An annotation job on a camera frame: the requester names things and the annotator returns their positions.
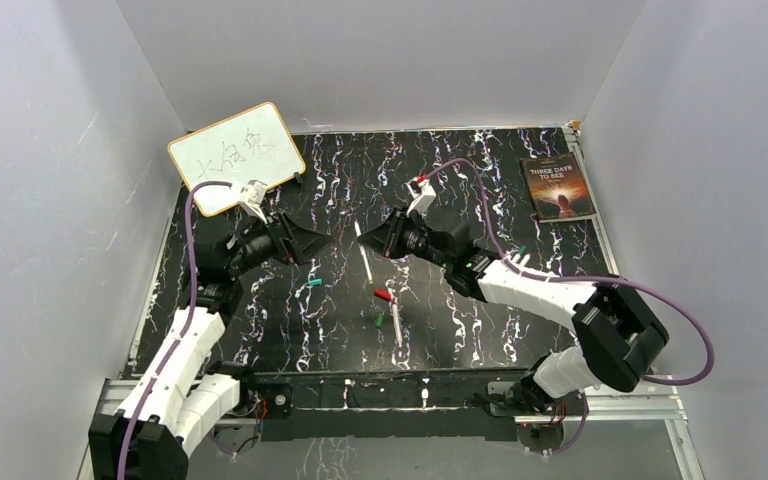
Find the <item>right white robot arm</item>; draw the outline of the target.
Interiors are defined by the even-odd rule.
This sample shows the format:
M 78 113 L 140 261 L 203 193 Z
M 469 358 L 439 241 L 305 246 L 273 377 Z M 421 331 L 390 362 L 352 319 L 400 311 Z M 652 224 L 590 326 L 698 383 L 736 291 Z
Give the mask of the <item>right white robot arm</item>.
M 574 334 L 576 345 L 541 357 L 506 390 L 477 395 L 495 416 L 547 414 L 564 396 L 601 385 L 631 392 L 669 341 L 648 304 L 617 278 L 578 284 L 519 276 L 510 259 L 481 247 L 457 215 L 426 221 L 398 207 L 358 241 L 386 258 L 412 255 L 441 267 L 464 297 L 531 312 Z

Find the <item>white marker pen yellow end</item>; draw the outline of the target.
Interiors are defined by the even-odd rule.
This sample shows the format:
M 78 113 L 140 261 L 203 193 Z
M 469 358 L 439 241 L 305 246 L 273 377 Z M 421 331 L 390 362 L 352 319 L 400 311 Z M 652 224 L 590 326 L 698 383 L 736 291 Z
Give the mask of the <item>white marker pen yellow end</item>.
M 362 231 L 361 231 L 359 222 L 357 220 L 355 220 L 353 224 L 354 224 L 354 230 L 355 230 L 356 237 L 357 237 L 358 248 L 359 248 L 359 251 L 360 251 L 360 255 L 361 255 L 361 258 L 362 258 L 362 261 L 363 261 L 363 265 L 364 265 L 364 269 L 365 269 L 365 273 L 366 273 L 367 283 L 371 285 L 371 284 L 374 283 L 373 282 L 373 276 L 372 276 L 372 269 L 371 269 L 371 266 L 370 266 L 370 263 L 369 263 L 369 258 L 368 258 L 365 246 L 360 242 L 360 236 L 362 235 Z

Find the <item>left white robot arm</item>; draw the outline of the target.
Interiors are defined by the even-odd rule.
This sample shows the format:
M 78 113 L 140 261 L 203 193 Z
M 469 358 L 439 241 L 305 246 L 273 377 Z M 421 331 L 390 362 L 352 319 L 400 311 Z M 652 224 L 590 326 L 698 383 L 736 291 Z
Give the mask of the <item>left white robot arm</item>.
M 173 323 L 128 396 L 113 413 L 93 417 L 93 477 L 184 479 L 192 453 L 224 415 L 253 412 L 262 397 L 251 367 L 218 361 L 197 377 L 242 299 L 240 277 L 270 260 L 308 263 L 331 241 L 284 212 L 255 217 L 213 243 L 198 242 L 188 221 L 189 278 Z

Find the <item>red pen cap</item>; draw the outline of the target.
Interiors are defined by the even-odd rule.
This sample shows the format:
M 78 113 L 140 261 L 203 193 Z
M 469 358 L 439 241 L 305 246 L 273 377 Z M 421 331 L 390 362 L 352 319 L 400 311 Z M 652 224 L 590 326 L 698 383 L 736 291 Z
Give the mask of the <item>red pen cap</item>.
M 380 299 L 382 299 L 382 300 L 384 300 L 384 301 L 387 301 L 387 302 L 391 302 L 391 301 L 392 301 L 392 295 L 391 295 L 391 293 L 390 293 L 388 290 L 385 290 L 385 289 L 376 289 L 376 290 L 374 291 L 374 295 L 375 295 L 377 298 L 380 298 Z

